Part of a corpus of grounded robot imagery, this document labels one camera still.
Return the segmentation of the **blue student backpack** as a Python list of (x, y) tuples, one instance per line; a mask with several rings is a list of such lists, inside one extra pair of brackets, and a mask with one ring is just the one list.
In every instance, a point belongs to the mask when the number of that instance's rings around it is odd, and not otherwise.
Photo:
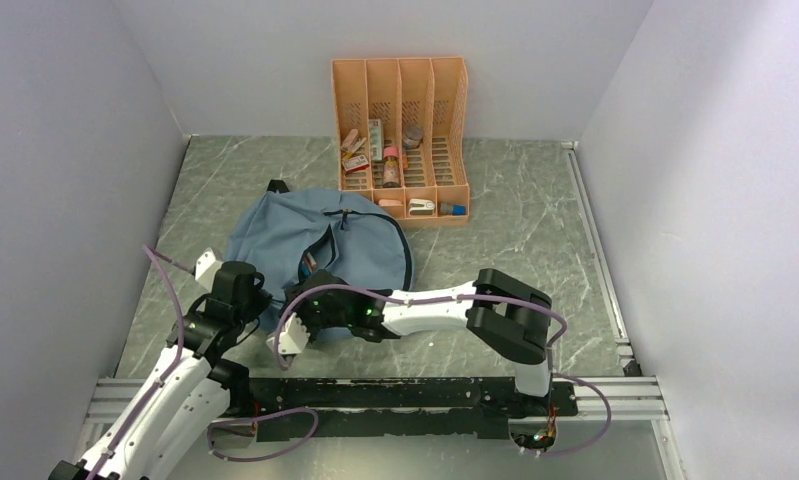
[(236, 222), (224, 254), (265, 276), (273, 301), (260, 316), (261, 330), (275, 329), (286, 289), (309, 277), (300, 268), (304, 252), (312, 253), (318, 270), (358, 287), (408, 291), (414, 283), (410, 244), (385, 210), (357, 193), (291, 190), (273, 180)]

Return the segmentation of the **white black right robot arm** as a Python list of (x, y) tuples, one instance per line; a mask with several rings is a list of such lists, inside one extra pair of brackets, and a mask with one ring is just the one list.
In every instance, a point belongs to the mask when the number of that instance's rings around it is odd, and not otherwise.
[(429, 331), (467, 330), (514, 366), (517, 406), (537, 414), (553, 399), (548, 336), (565, 320), (552, 300), (499, 270), (480, 270), (456, 287), (410, 292), (352, 286), (325, 270), (289, 288), (268, 344), (278, 360), (302, 353), (318, 335), (345, 329), (379, 343)]

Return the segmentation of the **orange pencil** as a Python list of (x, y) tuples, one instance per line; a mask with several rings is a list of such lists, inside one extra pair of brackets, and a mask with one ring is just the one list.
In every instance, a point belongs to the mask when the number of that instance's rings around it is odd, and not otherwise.
[(319, 265), (311, 252), (303, 253), (300, 268), (304, 276), (310, 276), (319, 269)]

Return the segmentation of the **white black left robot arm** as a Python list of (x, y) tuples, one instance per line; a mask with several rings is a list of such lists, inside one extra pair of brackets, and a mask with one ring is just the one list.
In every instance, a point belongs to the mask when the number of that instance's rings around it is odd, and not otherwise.
[(242, 261), (200, 260), (207, 293), (181, 315), (152, 373), (111, 427), (52, 479), (165, 479), (209, 424), (252, 400), (246, 367), (224, 359), (269, 306), (264, 277)]

